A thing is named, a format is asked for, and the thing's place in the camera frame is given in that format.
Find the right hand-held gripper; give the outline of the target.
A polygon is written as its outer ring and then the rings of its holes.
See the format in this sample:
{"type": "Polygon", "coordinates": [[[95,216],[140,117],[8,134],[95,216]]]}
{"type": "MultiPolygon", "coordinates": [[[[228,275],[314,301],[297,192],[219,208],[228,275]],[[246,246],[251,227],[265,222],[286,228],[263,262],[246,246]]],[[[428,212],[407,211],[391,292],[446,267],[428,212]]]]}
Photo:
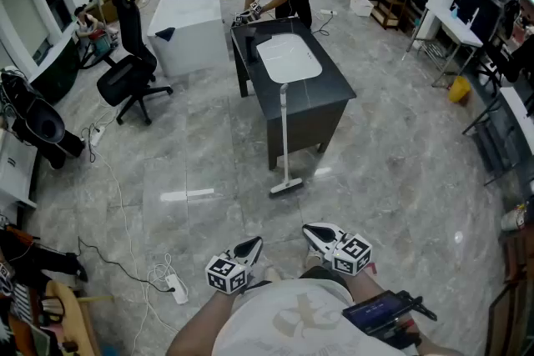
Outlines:
{"type": "Polygon", "coordinates": [[[333,223],[307,223],[302,231],[321,260],[337,273],[355,276],[370,262],[372,245],[358,233],[333,223]]]}

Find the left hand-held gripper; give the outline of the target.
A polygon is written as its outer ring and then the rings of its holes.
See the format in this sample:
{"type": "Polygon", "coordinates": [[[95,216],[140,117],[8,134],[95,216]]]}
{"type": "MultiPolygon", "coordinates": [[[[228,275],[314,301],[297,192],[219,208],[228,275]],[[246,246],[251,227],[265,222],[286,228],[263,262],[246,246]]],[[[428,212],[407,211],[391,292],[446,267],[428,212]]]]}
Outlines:
{"type": "Polygon", "coordinates": [[[204,269],[207,284],[227,295],[246,288],[262,248],[263,239],[260,236],[231,244],[220,255],[209,260],[204,269]]]}

